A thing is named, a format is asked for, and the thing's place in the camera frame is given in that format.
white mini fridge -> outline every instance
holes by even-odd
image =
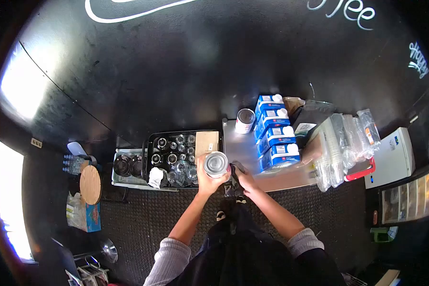
[[[374,159],[375,172],[364,177],[366,189],[410,177],[415,170],[415,162],[408,130],[399,127],[383,138]]]

shoe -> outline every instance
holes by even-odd
[[[235,198],[235,203],[246,204],[246,199],[244,196],[240,195]]]
[[[225,219],[225,214],[222,210],[218,211],[218,213],[216,214],[216,221],[220,221]]]

grey sleeve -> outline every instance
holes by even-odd
[[[164,238],[154,255],[155,263],[143,286],[166,285],[178,277],[189,263],[191,249],[173,238]]]
[[[307,250],[317,248],[324,249],[324,244],[316,238],[315,233],[309,228],[306,228],[293,236],[288,240],[286,246],[291,252],[293,258],[297,258]]]

hand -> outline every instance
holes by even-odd
[[[229,180],[230,178],[230,165],[227,167],[227,173],[224,174],[221,178],[213,179],[207,173],[204,169],[204,162],[205,158],[209,153],[205,153],[197,157],[197,177],[199,178],[199,193],[200,194],[207,194],[210,196],[212,193],[214,193],[218,187],[224,183],[225,181]]]
[[[248,169],[244,168],[245,173],[242,173],[238,168],[235,168],[235,174],[238,177],[240,185],[245,189],[245,196],[250,197],[250,195],[256,192],[262,192],[262,190],[257,186],[256,181],[252,177]]]

stainless steel counter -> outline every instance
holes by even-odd
[[[261,174],[253,133],[236,133],[235,120],[223,122],[222,129],[223,150],[229,162],[237,160],[242,163],[253,174],[262,190],[271,192],[316,184],[316,180],[310,177],[310,167],[301,163],[291,165],[277,173]]]

